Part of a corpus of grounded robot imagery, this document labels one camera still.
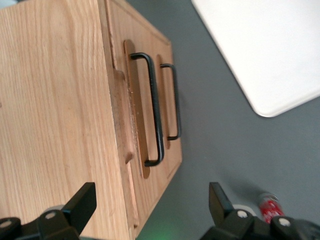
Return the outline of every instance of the red bottle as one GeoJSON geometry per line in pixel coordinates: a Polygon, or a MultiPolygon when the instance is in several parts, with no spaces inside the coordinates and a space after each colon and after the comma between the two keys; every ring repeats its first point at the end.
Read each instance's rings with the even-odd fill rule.
{"type": "Polygon", "coordinates": [[[258,197],[259,209],[263,220],[268,224],[275,216],[284,216],[278,198],[271,193],[263,193],[258,197]]]}

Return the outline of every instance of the cabinet side panel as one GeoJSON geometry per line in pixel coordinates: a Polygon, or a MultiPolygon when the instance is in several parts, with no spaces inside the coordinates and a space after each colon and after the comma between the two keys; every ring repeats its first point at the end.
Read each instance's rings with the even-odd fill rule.
{"type": "Polygon", "coordinates": [[[0,218],[23,224],[96,183],[83,236],[129,239],[97,0],[0,11],[0,218]]]}

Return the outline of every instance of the wooden cabinet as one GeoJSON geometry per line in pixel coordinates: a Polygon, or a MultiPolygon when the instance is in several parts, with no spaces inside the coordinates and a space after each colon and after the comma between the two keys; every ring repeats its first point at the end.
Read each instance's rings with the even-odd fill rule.
{"type": "Polygon", "coordinates": [[[123,0],[28,0],[0,10],[0,218],[23,224],[96,183],[82,235],[138,236],[182,161],[168,39],[123,0]],[[164,158],[147,63],[153,60],[164,158]]]}

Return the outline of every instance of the floor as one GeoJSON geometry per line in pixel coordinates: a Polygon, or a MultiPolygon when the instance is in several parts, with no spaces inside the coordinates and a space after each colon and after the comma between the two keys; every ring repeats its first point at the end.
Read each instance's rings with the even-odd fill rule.
{"type": "Polygon", "coordinates": [[[138,240],[198,240],[213,225],[209,182],[256,212],[275,193],[288,216],[320,224],[320,98],[258,116],[190,0],[128,2],[172,41],[183,131],[183,163],[138,240]]]}

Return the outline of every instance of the drawer pull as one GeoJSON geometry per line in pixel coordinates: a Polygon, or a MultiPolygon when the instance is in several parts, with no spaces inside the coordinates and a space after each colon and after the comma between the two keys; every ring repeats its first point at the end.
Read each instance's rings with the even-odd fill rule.
{"type": "Polygon", "coordinates": [[[160,67],[162,69],[163,68],[170,68],[172,71],[177,134],[176,134],[176,136],[168,136],[167,139],[168,139],[168,141],[173,141],[173,140],[177,140],[181,136],[181,118],[180,118],[177,71],[176,71],[176,67],[172,64],[169,64],[169,63],[161,64],[160,67]]]}
{"type": "Polygon", "coordinates": [[[159,163],[161,163],[161,161],[164,159],[164,156],[165,156],[155,66],[152,58],[146,53],[143,53],[143,52],[132,53],[130,54],[130,57],[132,60],[145,59],[148,67],[158,158],[157,160],[146,160],[144,162],[144,166],[154,167],[154,166],[157,166],[159,163]]]}

